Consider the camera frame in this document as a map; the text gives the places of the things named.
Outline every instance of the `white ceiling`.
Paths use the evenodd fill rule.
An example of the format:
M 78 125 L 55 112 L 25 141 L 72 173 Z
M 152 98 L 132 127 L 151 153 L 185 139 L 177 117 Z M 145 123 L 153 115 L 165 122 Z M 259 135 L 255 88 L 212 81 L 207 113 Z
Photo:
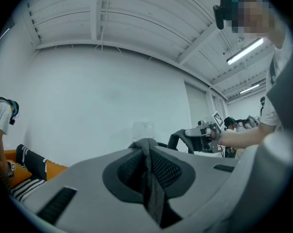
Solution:
M 141 52 L 187 71 L 229 100 L 253 83 L 264 80 L 272 46 L 266 41 L 240 62 L 229 66 L 226 59 L 241 46 L 238 35 L 229 27 L 221 32 L 215 30 L 212 7 L 219 2 L 24 0 L 22 8 L 23 19 L 37 49 L 66 44 L 101 47 L 103 44 Z M 204 38 L 204 32 L 208 36 L 206 40 L 193 48 L 196 39 L 198 42 Z M 251 41 L 244 40 L 242 46 Z M 190 57 L 182 63 L 179 57 L 185 56 L 184 52 L 191 45 L 193 50 L 186 52 Z

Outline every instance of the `orange fabric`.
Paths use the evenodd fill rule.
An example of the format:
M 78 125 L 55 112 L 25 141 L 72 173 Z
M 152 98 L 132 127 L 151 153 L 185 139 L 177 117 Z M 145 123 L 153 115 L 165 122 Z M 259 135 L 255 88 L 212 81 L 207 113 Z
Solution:
M 61 172 L 63 172 L 65 169 L 67 169 L 66 166 L 55 164 L 49 160 L 46 161 L 47 164 L 47 181 L 51 180 Z
M 5 150 L 4 154 L 7 160 L 17 161 L 17 151 L 16 150 Z
M 20 184 L 22 181 L 28 179 L 32 175 L 29 171 L 23 169 L 16 163 L 15 163 L 15 167 L 16 169 L 14 171 L 14 178 L 7 181 L 7 183 L 11 187 L 15 187 L 17 184 Z M 2 173 L 2 170 L 3 170 L 3 163 L 0 161 L 0 174 Z

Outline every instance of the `light fixture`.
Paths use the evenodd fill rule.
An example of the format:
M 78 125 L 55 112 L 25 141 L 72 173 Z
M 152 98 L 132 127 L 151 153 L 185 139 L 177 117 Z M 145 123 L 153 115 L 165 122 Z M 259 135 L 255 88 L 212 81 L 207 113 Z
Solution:
M 10 30 L 10 28 L 8 28 L 0 37 L 0 39 L 2 39 L 2 37 Z
M 259 45 L 261 45 L 264 42 L 263 38 L 259 38 L 246 46 L 245 48 L 241 49 L 238 53 L 227 59 L 227 63 L 229 65 L 233 64 L 235 61 L 239 60 L 243 56 L 245 56 L 247 53 L 251 52 L 252 50 L 256 49 Z
M 259 84 L 255 85 L 255 86 L 252 86 L 251 88 L 246 89 L 246 90 L 244 90 L 244 91 L 241 91 L 240 94 L 245 93 L 245 92 L 247 92 L 247 91 L 251 91 L 251 90 L 253 90 L 254 88 L 257 88 L 257 87 L 259 87 Z

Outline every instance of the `neck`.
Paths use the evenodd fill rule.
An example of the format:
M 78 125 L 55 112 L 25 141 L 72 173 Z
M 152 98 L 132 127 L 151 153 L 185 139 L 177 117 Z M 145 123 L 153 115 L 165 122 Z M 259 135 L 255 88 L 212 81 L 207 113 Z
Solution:
M 269 39 L 276 48 L 282 49 L 283 42 L 286 36 L 286 26 L 277 17 L 275 17 L 274 27 L 268 32 L 267 39 Z

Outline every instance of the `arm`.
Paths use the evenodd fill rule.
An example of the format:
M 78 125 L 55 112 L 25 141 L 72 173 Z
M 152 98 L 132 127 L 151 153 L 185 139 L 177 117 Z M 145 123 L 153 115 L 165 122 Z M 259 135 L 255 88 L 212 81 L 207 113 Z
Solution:
M 243 133 L 225 131 L 222 132 L 219 145 L 245 149 L 248 146 L 260 144 L 265 136 L 275 131 L 275 128 L 276 126 L 260 123 L 257 128 L 250 129 Z
M 6 156 L 4 153 L 4 146 L 2 143 L 2 135 L 4 134 L 4 132 L 2 130 L 0 130 L 0 161 L 3 163 L 4 166 L 4 171 L 9 171 L 9 166 L 6 160 Z

